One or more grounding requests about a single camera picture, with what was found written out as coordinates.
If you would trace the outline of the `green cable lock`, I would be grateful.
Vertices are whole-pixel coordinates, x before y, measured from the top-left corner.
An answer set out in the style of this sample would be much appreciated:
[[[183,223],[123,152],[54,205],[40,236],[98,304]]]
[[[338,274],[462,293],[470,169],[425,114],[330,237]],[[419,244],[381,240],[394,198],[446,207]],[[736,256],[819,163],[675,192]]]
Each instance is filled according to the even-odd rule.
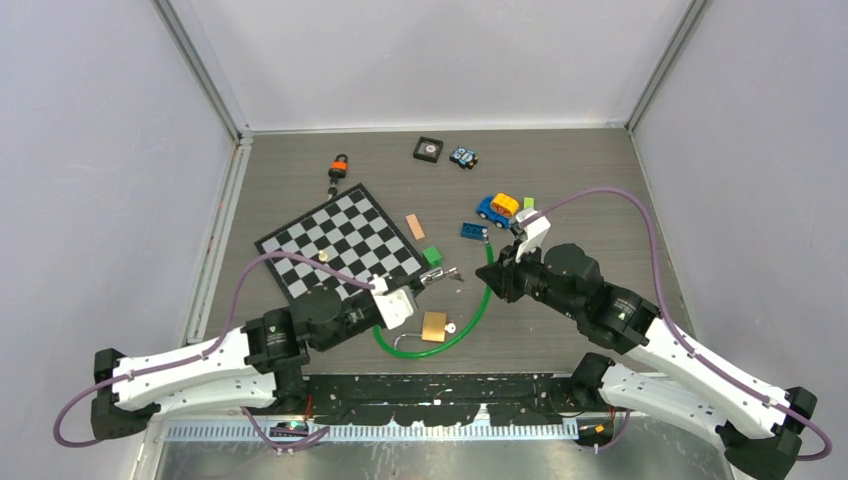
[[[453,330],[448,329],[451,322],[449,322],[449,318],[445,312],[425,312],[422,320],[421,331],[417,335],[414,335],[412,332],[398,334],[393,340],[393,343],[389,344],[383,337],[380,327],[373,327],[371,329],[371,333],[376,345],[383,352],[391,355],[392,357],[402,360],[421,360],[424,358],[434,357],[457,346],[462,340],[472,333],[485,316],[491,297],[492,290],[489,287],[486,287],[480,299],[479,305],[471,319],[459,330],[456,329],[456,325],[453,325]],[[402,338],[409,337],[417,338],[422,342],[433,343],[434,347],[419,351],[405,351],[399,349],[400,340]]]

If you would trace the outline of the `brass padlock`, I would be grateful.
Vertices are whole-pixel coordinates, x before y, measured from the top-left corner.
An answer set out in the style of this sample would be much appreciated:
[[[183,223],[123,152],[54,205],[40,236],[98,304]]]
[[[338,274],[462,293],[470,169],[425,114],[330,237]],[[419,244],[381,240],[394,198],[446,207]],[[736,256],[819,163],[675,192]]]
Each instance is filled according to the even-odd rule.
[[[431,343],[444,343],[448,335],[457,332],[457,326],[448,320],[448,315],[444,312],[425,312],[423,315],[422,326],[418,333],[409,332],[398,335],[392,343],[392,347],[397,349],[400,342],[404,339],[416,339]]]

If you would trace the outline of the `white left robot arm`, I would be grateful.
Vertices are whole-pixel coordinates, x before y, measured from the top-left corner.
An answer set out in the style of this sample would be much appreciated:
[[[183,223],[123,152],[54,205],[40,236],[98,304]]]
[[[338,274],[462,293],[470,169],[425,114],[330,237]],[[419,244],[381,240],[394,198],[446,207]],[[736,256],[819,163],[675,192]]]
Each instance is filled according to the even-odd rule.
[[[323,352],[373,327],[393,329],[417,310],[422,279],[376,278],[370,290],[343,298],[318,286],[227,332],[222,340],[147,356],[115,349],[95,356],[100,383],[90,423],[98,440],[144,431],[154,419],[247,407],[298,412],[308,396],[302,368]]]

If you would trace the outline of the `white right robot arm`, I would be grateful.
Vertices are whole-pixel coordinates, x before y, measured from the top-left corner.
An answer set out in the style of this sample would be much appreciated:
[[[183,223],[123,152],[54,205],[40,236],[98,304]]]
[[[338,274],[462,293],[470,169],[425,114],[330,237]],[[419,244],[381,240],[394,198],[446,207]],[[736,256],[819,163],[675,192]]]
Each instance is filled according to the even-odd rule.
[[[588,353],[571,376],[577,406],[591,411],[605,403],[641,411],[699,436],[754,479],[787,477],[817,403],[811,392],[770,385],[703,348],[668,326],[651,302],[605,281],[598,262],[575,244],[522,258],[517,251],[507,246],[475,272],[496,297],[539,302],[574,320],[591,343],[670,379],[651,379]]]

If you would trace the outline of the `black white chessboard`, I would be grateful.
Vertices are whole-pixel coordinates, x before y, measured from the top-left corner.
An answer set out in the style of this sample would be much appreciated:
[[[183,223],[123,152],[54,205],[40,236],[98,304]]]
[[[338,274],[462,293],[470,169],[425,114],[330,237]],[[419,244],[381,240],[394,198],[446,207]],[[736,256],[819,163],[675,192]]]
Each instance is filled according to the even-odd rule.
[[[374,276],[421,274],[429,266],[361,183],[255,242],[258,253],[286,251],[366,282]],[[326,261],[319,252],[328,254]]]

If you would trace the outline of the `blue yellow toy car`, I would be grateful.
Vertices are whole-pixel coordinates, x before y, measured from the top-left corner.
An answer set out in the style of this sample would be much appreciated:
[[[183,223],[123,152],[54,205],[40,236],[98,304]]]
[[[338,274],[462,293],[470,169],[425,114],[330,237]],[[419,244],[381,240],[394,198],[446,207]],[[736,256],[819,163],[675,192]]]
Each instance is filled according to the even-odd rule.
[[[519,211],[518,201],[502,192],[484,197],[475,209],[476,214],[500,229],[508,229]]]

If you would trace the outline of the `blue toy brick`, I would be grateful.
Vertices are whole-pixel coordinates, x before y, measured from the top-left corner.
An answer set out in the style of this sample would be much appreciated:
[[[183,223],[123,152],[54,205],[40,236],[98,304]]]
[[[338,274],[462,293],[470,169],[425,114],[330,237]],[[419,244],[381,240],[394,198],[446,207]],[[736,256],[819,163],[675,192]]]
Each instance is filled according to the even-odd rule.
[[[460,227],[461,238],[484,241],[487,235],[488,229],[483,225],[463,222]]]

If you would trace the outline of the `green toy brick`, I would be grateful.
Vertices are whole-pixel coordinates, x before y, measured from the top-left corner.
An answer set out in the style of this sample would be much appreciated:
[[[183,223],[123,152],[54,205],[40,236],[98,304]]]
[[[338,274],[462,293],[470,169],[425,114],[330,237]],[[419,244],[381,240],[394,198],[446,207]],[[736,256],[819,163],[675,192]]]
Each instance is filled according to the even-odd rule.
[[[443,264],[442,254],[436,246],[425,248],[422,255],[430,268],[440,267]]]

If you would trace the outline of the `small wooden block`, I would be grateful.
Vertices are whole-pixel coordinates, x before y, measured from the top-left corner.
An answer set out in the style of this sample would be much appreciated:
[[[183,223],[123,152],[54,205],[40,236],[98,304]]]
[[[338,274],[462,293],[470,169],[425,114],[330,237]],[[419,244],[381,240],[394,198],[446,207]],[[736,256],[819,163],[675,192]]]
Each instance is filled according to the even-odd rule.
[[[416,214],[408,214],[405,219],[415,240],[422,240],[426,237],[423,227]]]

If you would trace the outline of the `orange black padlock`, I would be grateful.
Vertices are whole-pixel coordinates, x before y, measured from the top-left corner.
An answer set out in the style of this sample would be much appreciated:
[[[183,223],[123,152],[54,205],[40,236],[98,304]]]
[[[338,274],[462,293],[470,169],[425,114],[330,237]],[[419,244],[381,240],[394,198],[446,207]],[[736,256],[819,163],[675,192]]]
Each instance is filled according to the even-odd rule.
[[[330,183],[333,185],[337,184],[341,179],[344,179],[347,176],[347,171],[348,156],[346,154],[337,155],[328,169]]]

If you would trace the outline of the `blue owl toy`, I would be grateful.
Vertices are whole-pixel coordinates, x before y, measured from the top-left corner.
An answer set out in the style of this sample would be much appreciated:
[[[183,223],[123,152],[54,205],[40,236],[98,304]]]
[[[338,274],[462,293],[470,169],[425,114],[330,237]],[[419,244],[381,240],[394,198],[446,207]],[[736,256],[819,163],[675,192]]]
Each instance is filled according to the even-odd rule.
[[[479,156],[474,150],[458,146],[449,157],[450,161],[462,169],[473,169],[479,162]]]

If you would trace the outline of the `black square box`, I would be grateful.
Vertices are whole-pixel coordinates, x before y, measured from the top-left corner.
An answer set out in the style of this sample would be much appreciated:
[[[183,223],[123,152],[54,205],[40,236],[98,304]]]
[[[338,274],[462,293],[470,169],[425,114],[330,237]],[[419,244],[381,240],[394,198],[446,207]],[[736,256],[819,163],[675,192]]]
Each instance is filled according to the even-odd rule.
[[[412,156],[418,160],[437,163],[443,146],[444,142],[441,140],[421,136],[413,149]]]

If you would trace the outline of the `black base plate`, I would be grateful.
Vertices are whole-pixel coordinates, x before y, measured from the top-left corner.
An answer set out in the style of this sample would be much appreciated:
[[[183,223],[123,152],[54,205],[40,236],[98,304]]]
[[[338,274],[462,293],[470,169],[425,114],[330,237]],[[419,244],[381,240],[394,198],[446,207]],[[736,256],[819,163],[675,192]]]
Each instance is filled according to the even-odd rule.
[[[608,419],[613,408],[569,376],[524,374],[311,375],[259,415],[306,414],[321,425],[466,426],[487,414],[493,426],[553,425],[581,413]]]

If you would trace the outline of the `aluminium frame rail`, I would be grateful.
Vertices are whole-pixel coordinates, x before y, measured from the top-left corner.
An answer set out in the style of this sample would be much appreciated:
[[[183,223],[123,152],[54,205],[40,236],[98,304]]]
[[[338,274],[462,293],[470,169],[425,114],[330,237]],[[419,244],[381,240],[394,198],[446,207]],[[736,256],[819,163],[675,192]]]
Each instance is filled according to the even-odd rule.
[[[219,193],[213,204],[209,231],[202,244],[201,263],[185,318],[181,346],[202,342],[207,331],[252,146],[253,134],[248,132],[234,146],[231,159],[224,171]]]

